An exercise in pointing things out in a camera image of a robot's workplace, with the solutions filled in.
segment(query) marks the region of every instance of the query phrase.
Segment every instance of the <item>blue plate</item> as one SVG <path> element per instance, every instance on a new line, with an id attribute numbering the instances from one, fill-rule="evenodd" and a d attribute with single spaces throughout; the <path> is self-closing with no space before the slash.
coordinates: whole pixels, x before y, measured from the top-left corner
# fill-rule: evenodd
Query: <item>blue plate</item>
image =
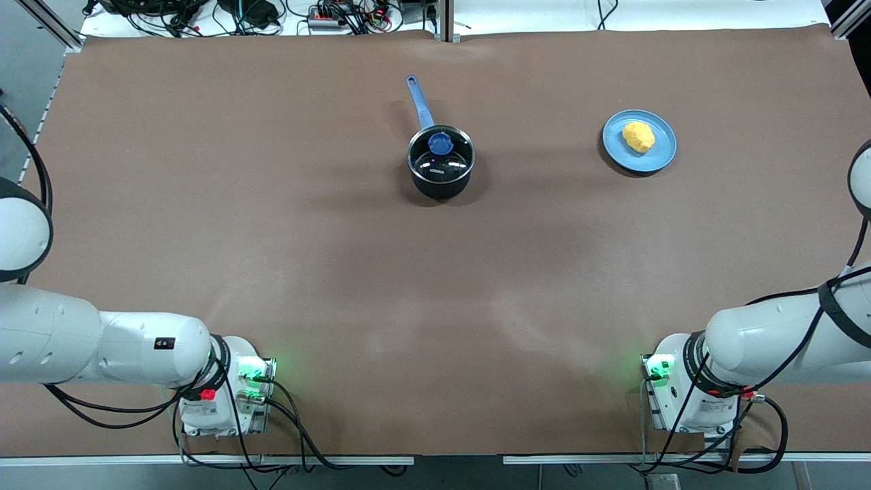
<path id="1" fill-rule="evenodd" d="M 643 122 L 651 127 L 656 142 L 647 153 L 638 153 L 623 139 L 623 128 L 631 122 Z M 621 111 L 604 123 L 604 149 L 621 167 L 633 172 L 656 172 L 672 161 L 678 151 L 678 139 L 665 119 L 640 109 Z"/>

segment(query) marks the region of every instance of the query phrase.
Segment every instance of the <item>black label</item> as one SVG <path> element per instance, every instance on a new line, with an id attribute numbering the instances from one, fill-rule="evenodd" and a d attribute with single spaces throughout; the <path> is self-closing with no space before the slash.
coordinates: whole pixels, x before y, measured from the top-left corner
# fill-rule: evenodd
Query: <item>black label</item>
<path id="1" fill-rule="evenodd" d="M 154 339 L 154 350 L 171 350 L 175 348 L 175 337 L 157 337 Z"/>

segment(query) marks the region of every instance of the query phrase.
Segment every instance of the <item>blue lid knob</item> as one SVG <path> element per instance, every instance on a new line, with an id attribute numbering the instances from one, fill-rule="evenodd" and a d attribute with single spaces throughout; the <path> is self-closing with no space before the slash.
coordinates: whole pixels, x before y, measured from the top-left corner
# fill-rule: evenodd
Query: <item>blue lid knob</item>
<path id="1" fill-rule="evenodd" d="M 454 149 L 454 142 L 450 140 L 450 135 L 444 131 L 433 134 L 427 142 L 429 143 L 430 152 L 436 155 L 446 155 Z"/>

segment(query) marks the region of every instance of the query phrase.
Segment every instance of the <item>brown table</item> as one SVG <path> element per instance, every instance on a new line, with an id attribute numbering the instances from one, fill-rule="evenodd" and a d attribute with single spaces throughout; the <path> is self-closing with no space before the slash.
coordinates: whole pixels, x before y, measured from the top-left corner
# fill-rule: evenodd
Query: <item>brown table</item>
<path id="1" fill-rule="evenodd" d="M 410 73 L 479 151 L 450 202 L 403 163 Z M 662 172 L 603 156 L 626 108 L 677 133 Z M 861 219 L 847 166 L 868 137 L 868 95 L 823 25 L 93 38 L 39 140 L 57 239 L 31 280 L 249 339 L 325 453 L 636 452 L 640 354 L 841 270 Z M 871 450 L 868 385 L 769 393 L 790 450 Z M 38 386 L 2 386 L 0 421 L 4 456 L 175 451 L 167 419 L 95 429 Z M 294 453 L 284 432 L 252 450 Z"/>

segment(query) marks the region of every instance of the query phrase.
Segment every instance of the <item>black strap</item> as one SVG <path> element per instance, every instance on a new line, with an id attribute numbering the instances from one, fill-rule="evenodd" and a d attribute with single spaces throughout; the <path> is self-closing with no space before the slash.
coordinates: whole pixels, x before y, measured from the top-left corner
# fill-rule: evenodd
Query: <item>black strap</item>
<path id="1" fill-rule="evenodd" d="M 821 284 L 820 287 L 817 288 L 817 296 L 820 297 L 820 307 L 822 310 L 826 312 L 828 317 L 832 319 L 834 324 L 837 325 L 838 328 L 847 335 L 847 337 L 850 337 L 858 344 L 871 349 L 871 335 L 869 335 L 865 330 L 859 328 L 859 325 L 855 324 L 853 320 L 850 320 L 847 313 L 844 313 L 844 310 L 841 309 L 838 301 L 834 299 L 834 293 L 828 283 Z"/>

